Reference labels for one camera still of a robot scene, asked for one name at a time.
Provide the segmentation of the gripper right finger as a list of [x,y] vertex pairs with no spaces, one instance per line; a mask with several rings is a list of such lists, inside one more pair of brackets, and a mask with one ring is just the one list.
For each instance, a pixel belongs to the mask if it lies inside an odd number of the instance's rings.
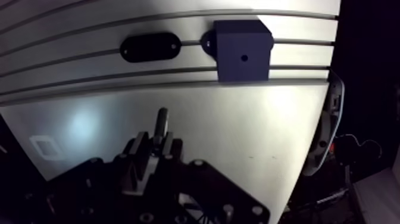
[[183,142],[170,135],[153,137],[159,157],[149,194],[157,223],[198,223],[179,203],[188,195],[212,223],[268,223],[270,211],[205,160],[182,162]]

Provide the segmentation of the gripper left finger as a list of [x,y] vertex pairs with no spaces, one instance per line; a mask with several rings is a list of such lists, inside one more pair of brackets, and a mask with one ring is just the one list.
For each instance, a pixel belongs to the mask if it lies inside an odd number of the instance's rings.
[[131,139],[113,161],[92,158],[47,182],[29,198],[29,223],[139,223],[153,140]]

